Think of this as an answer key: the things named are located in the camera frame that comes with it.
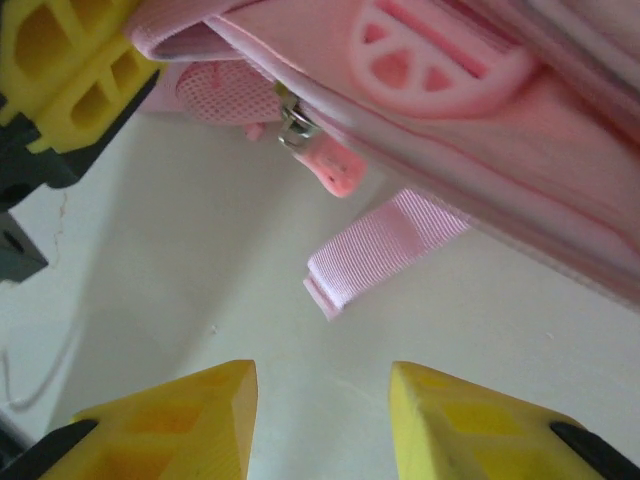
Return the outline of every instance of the white table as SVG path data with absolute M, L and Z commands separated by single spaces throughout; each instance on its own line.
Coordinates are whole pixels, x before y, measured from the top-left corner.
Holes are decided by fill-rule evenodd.
M 381 184 L 372 172 L 338 200 L 273 140 L 134 119 L 78 185 L 14 210 L 52 261 L 0 288 L 14 394 L 79 334 L 42 398 L 4 416 L 38 438 L 80 408 L 252 358 L 251 480 L 394 478 L 386 393 L 402 359 L 573 415 L 640 464 L 640 318 L 480 233 L 324 320 L 306 260 Z

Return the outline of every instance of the pink fabric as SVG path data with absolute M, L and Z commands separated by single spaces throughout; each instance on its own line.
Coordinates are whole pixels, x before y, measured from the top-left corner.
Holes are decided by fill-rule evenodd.
M 521 44 L 453 1 L 367 0 L 349 42 L 358 86 L 410 117 L 485 115 L 540 67 Z
M 521 38 L 585 100 L 640 139 L 637 0 L 464 0 Z
M 183 112 L 184 106 L 176 96 L 176 86 L 190 65 L 188 62 L 169 64 L 138 110 L 141 112 Z
M 331 320 L 356 297 L 468 228 L 425 197 L 403 190 L 316 252 L 304 285 Z
M 237 59 L 202 20 L 252 0 L 146 0 L 129 18 L 125 34 L 148 58 L 181 61 Z
M 304 98 L 342 143 L 366 144 L 415 182 L 437 181 L 454 205 L 452 189 L 473 198 L 465 208 L 500 229 L 526 224 L 509 230 L 583 274 L 598 270 L 598 282 L 640 303 L 637 147 L 548 70 L 481 118 L 414 118 L 377 105 L 348 73 L 343 46 L 358 14 L 358 2 L 280 0 L 207 23 Z M 295 25 L 281 21 L 287 15 Z

